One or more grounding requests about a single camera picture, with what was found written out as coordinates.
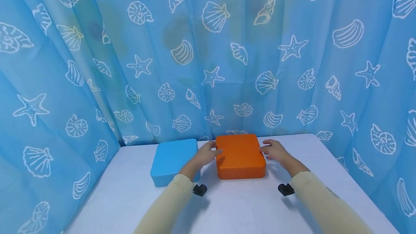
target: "sleeve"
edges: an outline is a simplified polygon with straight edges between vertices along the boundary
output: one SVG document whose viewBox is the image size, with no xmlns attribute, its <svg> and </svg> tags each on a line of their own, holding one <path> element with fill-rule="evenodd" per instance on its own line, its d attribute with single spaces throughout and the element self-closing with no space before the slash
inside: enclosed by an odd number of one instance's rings
<svg viewBox="0 0 416 234">
<path fill-rule="evenodd" d="M 167 234 L 189 201 L 194 183 L 178 174 L 147 210 L 133 234 Z"/>
<path fill-rule="evenodd" d="M 315 174 L 300 172 L 290 185 L 298 199 L 309 209 L 325 234 L 371 234 L 371 229 Z"/>
</svg>

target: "blue fabric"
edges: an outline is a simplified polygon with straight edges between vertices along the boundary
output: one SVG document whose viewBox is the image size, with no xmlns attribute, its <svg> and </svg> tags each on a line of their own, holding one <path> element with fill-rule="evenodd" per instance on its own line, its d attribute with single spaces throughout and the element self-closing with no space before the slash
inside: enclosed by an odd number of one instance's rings
<svg viewBox="0 0 416 234">
<path fill-rule="evenodd" d="M 414 7 L 0 0 L 0 226 L 61 231 L 117 140 L 314 133 L 400 233 L 416 232 Z"/>
</svg>

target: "orange block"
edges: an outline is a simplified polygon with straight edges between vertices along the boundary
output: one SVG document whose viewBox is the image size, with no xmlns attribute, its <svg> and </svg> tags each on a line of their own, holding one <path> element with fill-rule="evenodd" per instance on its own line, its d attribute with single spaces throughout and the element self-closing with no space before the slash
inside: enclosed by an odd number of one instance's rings
<svg viewBox="0 0 416 234">
<path fill-rule="evenodd" d="M 262 178 L 266 174 L 266 161 L 254 134 L 221 135 L 216 138 L 217 173 L 222 180 Z"/>
</svg>

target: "blue box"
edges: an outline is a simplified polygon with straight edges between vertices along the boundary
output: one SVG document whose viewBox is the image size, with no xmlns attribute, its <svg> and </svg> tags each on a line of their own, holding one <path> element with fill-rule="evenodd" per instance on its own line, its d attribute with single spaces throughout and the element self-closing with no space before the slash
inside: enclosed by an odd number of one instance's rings
<svg viewBox="0 0 416 234">
<path fill-rule="evenodd" d="M 197 151 L 196 139 L 160 143 L 157 146 L 152 169 L 150 170 L 150 176 L 155 186 L 169 185 L 175 175 L 194 157 Z M 196 174 L 194 182 L 197 182 L 199 177 L 200 171 Z"/>
</svg>

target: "patterned fabric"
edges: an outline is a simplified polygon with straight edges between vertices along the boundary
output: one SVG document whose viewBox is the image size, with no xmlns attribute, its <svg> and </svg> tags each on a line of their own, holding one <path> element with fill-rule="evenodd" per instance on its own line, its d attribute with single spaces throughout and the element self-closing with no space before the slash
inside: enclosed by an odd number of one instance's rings
<svg viewBox="0 0 416 234">
<path fill-rule="evenodd" d="M 0 0 L 0 226 L 59 233 L 117 139 L 314 133 L 416 232 L 415 6 Z"/>
</svg>

